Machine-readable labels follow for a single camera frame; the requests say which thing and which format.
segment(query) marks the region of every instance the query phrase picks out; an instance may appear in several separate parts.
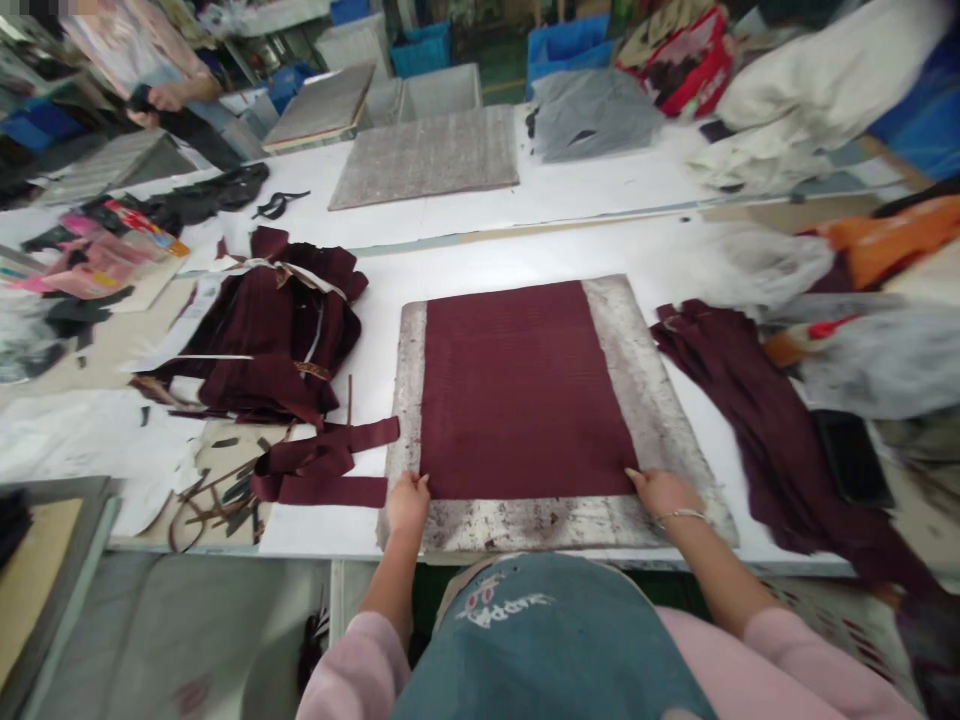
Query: stack of burgundy fabric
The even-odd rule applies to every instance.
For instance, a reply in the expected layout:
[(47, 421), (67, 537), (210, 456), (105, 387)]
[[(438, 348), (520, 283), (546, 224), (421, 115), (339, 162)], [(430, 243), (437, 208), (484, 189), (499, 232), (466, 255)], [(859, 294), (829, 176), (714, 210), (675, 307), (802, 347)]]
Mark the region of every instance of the stack of burgundy fabric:
[(140, 387), (168, 400), (176, 376), (203, 379), (203, 417), (248, 423), (309, 423), (317, 437), (274, 445), (254, 466), (251, 488), (261, 500), (288, 505), (382, 507), (385, 478), (343, 477), (353, 452), (395, 441), (397, 418), (349, 427), (325, 422), (340, 406), (330, 381), (360, 338), (350, 308), (367, 287), (357, 259), (343, 248), (288, 243), (288, 233), (260, 227), (254, 257), (288, 263), (333, 286), (309, 287), (288, 270), (254, 267), (224, 280), (215, 304), (181, 355), (251, 359), (174, 359), (140, 378)]
[(868, 581), (939, 592), (933, 575), (881, 510), (837, 495), (813, 420), (770, 362), (754, 323), (735, 310), (690, 300), (659, 308), (651, 328), (668, 355), (733, 426), (750, 485), (750, 513), (785, 550), (835, 552)]

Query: woman's right hand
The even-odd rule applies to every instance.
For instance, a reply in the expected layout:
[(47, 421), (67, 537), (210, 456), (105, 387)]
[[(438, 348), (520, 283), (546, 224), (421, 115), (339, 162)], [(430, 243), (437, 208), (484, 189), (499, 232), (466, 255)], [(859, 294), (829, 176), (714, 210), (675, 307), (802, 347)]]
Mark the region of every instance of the woman's right hand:
[(643, 507), (654, 518), (669, 515), (677, 510), (693, 510), (702, 513), (703, 500), (693, 486), (684, 478), (666, 470), (638, 472), (625, 468), (627, 477), (637, 489)]
[(156, 113), (138, 113), (133, 110), (127, 110), (127, 117), (146, 130), (153, 130), (160, 127), (160, 116)]

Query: pink shirt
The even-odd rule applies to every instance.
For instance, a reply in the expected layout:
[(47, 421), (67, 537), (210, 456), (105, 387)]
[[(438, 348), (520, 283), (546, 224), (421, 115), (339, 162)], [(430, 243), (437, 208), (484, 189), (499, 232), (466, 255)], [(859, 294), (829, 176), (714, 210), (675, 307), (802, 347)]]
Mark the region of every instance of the pink shirt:
[[(921, 717), (787, 610), (761, 612), (743, 642), (678, 610), (657, 614), (721, 720)], [(314, 671), (297, 720), (386, 720), (409, 678), (393, 626), (361, 613)]]

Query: blue crate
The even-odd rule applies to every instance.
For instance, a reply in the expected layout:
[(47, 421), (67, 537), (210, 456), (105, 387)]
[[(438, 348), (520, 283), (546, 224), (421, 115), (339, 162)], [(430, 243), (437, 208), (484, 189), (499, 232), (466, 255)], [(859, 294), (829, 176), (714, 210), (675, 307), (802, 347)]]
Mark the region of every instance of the blue crate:
[(887, 147), (931, 180), (960, 172), (960, 84), (945, 90), (890, 140)]
[(931, 180), (960, 172), (960, 23), (940, 41), (913, 88), (870, 133)]
[(54, 140), (66, 140), (84, 132), (80, 123), (45, 98), (28, 100), (23, 110), (34, 126)]
[(590, 70), (610, 64), (613, 40), (607, 40), (610, 15), (595, 15), (530, 33), (527, 40), (527, 100), (533, 82), (563, 70)]
[(17, 110), (7, 115), (0, 121), (0, 130), (38, 155), (42, 154), (54, 141), (54, 138), (30, 122), (24, 110)]
[(277, 114), (283, 115), (287, 105), (300, 92), (304, 80), (313, 74), (313, 68), (304, 62), (299, 62), (296, 65), (280, 68), (267, 82), (261, 83), (260, 87), (267, 88), (270, 102), (277, 109)]
[(896, 107), (870, 126), (870, 134), (890, 143), (940, 95), (960, 85), (960, 23), (940, 41), (923, 64), (920, 77)]
[(402, 78), (450, 67), (450, 23), (428, 25), (406, 33), (408, 45), (390, 48), (393, 68)]
[(369, 14), (367, 0), (338, 0), (330, 3), (330, 19), (334, 25), (346, 25), (354, 20), (362, 20)]

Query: pink sleeve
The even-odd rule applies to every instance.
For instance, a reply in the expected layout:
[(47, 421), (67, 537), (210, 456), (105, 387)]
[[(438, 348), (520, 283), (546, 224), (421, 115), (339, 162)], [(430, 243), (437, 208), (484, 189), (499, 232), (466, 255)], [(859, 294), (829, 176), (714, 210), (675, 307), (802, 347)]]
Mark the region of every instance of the pink sleeve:
[(409, 678), (393, 625), (360, 613), (313, 671), (297, 720), (387, 720)]
[(892, 685), (821, 638), (788, 610), (761, 612), (747, 625), (743, 642), (844, 717), (920, 717)]

